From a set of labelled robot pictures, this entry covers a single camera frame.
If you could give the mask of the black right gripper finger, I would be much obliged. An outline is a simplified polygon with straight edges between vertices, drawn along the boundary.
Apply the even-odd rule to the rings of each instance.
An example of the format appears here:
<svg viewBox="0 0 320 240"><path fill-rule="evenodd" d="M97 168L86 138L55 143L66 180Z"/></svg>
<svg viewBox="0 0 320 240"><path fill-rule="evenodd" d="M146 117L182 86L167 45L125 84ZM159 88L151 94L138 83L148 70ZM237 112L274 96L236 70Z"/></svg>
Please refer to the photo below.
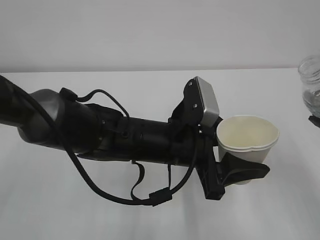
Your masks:
<svg viewBox="0 0 320 240"><path fill-rule="evenodd" d="M320 127L320 118L319 117L316 117L314 115L310 115L308 117L308 120L313 124L315 125L316 127Z"/></svg>

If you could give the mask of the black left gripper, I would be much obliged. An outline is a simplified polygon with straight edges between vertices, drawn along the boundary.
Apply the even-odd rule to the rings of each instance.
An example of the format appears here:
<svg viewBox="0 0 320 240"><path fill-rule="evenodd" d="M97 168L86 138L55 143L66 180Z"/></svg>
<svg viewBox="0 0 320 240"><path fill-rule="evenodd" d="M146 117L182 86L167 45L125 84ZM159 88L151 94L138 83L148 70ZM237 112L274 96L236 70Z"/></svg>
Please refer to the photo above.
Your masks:
<svg viewBox="0 0 320 240"><path fill-rule="evenodd" d="M172 195L187 183L193 170L197 172L207 200L220 200L225 194L225 187L263 179L269 173L270 168L267 165L247 161L230 153L226 153L220 162L216 162L213 147L218 145L217 127L222 120L219 117L212 127L198 124L191 128L191 160L187 163L188 168L181 181L170 190Z"/></svg>

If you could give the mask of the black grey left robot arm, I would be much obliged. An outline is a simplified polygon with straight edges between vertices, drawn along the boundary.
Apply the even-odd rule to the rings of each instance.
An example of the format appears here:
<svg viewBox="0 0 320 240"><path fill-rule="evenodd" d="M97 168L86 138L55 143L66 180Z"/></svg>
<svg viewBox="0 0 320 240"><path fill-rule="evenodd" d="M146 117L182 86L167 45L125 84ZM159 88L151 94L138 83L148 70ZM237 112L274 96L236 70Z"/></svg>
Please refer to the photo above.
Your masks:
<svg viewBox="0 0 320 240"><path fill-rule="evenodd" d="M64 150L86 184L99 196L129 206L157 206L173 195L197 171L204 196L220 200L225 188L242 181L262 179L270 168L231 153L216 161L213 148L218 145L222 122L212 86L196 76L183 90L183 99L167 122L134 118L123 106L118 109L90 103L97 93L83 97L62 88L59 92L41 89L27 93L5 77L0 79L0 122L16 127L27 143ZM100 189L82 166L80 159L142 162L185 166L187 171L176 186L140 199L111 195Z"/></svg>

